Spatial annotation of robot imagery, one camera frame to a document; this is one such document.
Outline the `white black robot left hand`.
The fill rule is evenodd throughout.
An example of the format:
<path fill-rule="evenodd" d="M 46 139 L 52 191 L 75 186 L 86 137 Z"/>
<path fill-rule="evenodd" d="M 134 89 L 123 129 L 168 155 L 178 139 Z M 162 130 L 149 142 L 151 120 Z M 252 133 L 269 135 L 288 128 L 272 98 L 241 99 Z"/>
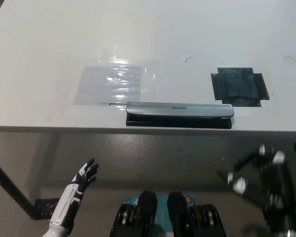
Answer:
<path fill-rule="evenodd" d="M 96 180 L 98 167 L 99 165 L 92 158 L 79 169 L 63 191 L 50 219 L 51 223 L 60 225 L 67 232 L 71 232 L 84 192 Z"/>

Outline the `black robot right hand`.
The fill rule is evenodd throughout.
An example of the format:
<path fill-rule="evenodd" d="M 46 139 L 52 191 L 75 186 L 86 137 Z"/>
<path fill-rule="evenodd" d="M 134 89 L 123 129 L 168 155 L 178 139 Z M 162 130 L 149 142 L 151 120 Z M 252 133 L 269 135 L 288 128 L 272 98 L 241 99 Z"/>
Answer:
<path fill-rule="evenodd" d="M 259 172 L 260 187 L 240 175 L 248 164 Z M 262 210 L 272 234 L 296 236 L 296 195 L 283 151 L 260 145 L 258 151 L 238 160 L 232 171 L 221 169 L 217 174 L 238 196 Z"/>

